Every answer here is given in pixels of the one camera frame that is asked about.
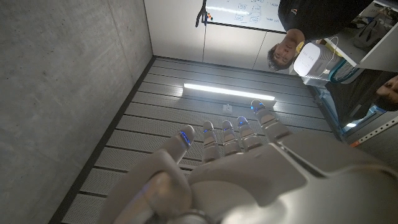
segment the concrete wall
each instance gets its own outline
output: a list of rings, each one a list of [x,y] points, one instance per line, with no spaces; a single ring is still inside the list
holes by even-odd
[[[143,0],[0,0],[0,223],[47,223],[152,57]]]

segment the cable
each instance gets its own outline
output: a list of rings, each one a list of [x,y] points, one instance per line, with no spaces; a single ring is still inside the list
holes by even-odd
[[[337,36],[332,37],[332,38],[330,39],[330,42],[333,43],[331,40],[333,40],[334,38],[337,38],[337,42],[336,42],[335,50],[333,51],[333,56],[331,57],[330,61],[326,64],[325,69],[323,69],[323,72],[322,72],[317,78],[320,78],[320,77],[324,74],[324,72],[325,72],[325,70],[327,70],[326,68],[328,67],[328,65],[330,64],[330,62],[335,58],[336,49],[337,49],[337,45],[338,45],[338,37],[337,37]]]

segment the person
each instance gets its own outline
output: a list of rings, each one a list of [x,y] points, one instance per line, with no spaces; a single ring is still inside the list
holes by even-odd
[[[375,104],[386,111],[398,110],[398,73],[365,69],[349,84],[325,85],[330,92],[342,127],[364,118]]]
[[[280,0],[278,16],[287,34],[268,52],[269,68],[289,68],[299,43],[339,33],[371,3],[372,0]]]
[[[398,75],[377,89],[374,104],[386,111],[398,110]]]

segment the ceiling light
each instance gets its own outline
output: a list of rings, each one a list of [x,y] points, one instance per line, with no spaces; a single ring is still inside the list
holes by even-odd
[[[194,84],[184,83],[184,88],[208,91],[208,92],[212,92],[212,93],[221,93],[221,94],[227,94],[227,95],[233,95],[233,96],[243,96],[243,97],[248,97],[248,98],[257,99],[257,100],[275,100],[275,97],[273,97],[273,96],[248,93],[248,92],[236,91],[236,90],[227,90],[224,88],[216,88],[216,87],[203,86],[203,85],[194,85]]]
[[[249,12],[244,12],[244,11],[237,11],[237,10],[232,10],[232,9],[225,9],[222,7],[213,7],[213,6],[206,6],[207,10],[217,10],[217,11],[222,11],[222,12],[230,12],[233,14],[242,14],[242,15],[249,15]]]

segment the blue led light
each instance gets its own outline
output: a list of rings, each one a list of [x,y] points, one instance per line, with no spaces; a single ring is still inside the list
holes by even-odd
[[[185,142],[187,142],[188,145],[191,145],[191,142],[189,141],[187,135],[185,134],[185,132],[181,131],[181,135],[184,138]]]

